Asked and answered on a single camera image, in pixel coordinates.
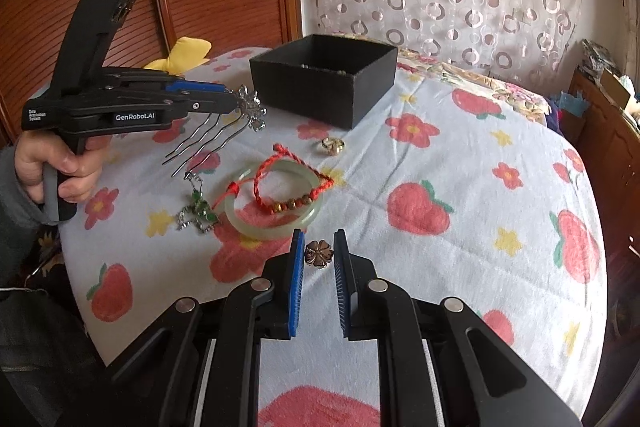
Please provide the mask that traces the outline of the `grey left sleeve forearm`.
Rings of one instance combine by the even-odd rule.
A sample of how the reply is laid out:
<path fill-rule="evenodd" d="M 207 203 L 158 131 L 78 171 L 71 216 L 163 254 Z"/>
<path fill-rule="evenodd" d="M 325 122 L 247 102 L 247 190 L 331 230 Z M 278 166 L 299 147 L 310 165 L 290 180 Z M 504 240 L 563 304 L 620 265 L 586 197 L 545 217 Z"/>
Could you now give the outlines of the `grey left sleeve forearm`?
<path fill-rule="evenodd" d="M 53 231 L 54 221 L 44 215 L 17 180 L 13 146 L 1 151 L 1 286 L 21 284 L 41 262 L 37 239 Z"/>

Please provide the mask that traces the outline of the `person's left hand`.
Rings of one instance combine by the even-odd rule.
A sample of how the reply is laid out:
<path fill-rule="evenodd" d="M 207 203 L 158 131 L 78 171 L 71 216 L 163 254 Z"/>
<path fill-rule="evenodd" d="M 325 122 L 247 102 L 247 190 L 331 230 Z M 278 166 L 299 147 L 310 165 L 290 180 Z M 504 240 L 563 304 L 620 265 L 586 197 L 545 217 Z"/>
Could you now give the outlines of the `person's left hand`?
<path fill-rule="evenodd" d="M 85 202 L 98 184 L 111 141 L 111 135 L 94 136 L 87 140 L 85 152 L 76 155 L 52 132 L 25 131 L 15 145 L 17 180 L 33 202 L 42 204 L 43 167 L 48 165 L 67 176 L 58 196 L 66 202 Z"/>

